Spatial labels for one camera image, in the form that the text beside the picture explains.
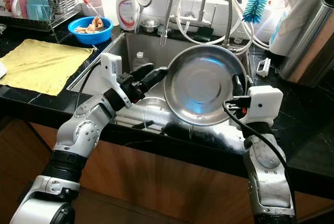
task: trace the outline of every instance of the dish towel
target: dish towel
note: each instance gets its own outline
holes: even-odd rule
[[[58,95],[93,49],[26,39],[0,58],[7,74],[1,85]]]

